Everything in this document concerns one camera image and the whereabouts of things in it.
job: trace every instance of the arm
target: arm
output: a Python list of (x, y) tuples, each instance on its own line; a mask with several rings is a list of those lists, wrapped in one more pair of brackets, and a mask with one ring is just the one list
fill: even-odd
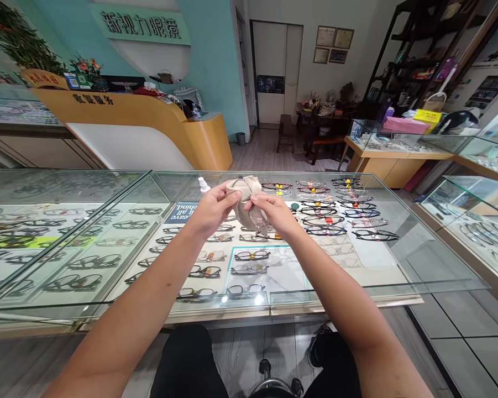
[(240, 194), (208, 191), (169, 245), (96, 322), (44, 398), (120, 397), (168, 317), (199, 251)]
[(363, 288), (304, 231), (284, 201), (251, 197), (302, 266), (333, 324), (348, 343), (364, 397), (432, 397), (394, 332)]

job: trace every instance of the black pants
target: black pants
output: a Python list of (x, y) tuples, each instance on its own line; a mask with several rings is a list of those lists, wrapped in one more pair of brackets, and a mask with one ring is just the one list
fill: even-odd
[[(319, 336), (313, 348), (323, 370), (304, 397), (361, 397), (354, 358), (339, 333)], [(150, 395), (151, 398), (190, 396), (228, 398), (214, 362), (212, 341), (200, 325), (182, 326), (172, 332), (164, 346)], [(258, 398), (282, 396), (288, 395), (274, 389), (259, 391), (257, 395)]]

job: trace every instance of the cleaning cloth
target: cleaning cloth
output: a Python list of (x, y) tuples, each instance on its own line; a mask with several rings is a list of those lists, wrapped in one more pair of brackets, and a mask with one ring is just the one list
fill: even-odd
[(234, 205), (234, 213), (236, 218), (245, 228), (251, 231), (259, 231), (267, 237), (269, 227), (269, 218), (265, 212), (256, 206), (250, 208), (249, 211), (243, 210), (243, 207), (250, 201), (251, 195), (259, 195), (261, 193), (261, 185), (257, 177), (247, 176), (245, 178), (239, 176), (237, 180), (227, 184), (227, 195), (239, 191), (242, 196), (238, 203)]

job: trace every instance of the sneaker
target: sneaker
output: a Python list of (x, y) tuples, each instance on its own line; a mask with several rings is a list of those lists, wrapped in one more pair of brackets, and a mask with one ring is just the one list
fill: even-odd
[(313, 349), (313, 346), (315, 345), (315, 341), (317, 340), (317, 337), (322, 335), (322, 334), (328, 334), (328, 333), (333, 333), (336, 332), (337, 329), (333, 325), (332, 321), (327, 320), (325, 323), (323, 323), (321, 326), (319, 326), (319, 329), (317, 329), (311, 338), (310, 346), (308, 347), (307, 355), (308, 355), (308, 363), (312, 368), (320, 368), (321, 364), (317, 358), (317, 353)]

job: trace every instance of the doorway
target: doorway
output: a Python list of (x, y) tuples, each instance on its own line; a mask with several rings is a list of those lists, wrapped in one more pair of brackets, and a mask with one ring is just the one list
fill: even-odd
[(296, 120), (303, 26), (251, 21), (258, 123)]

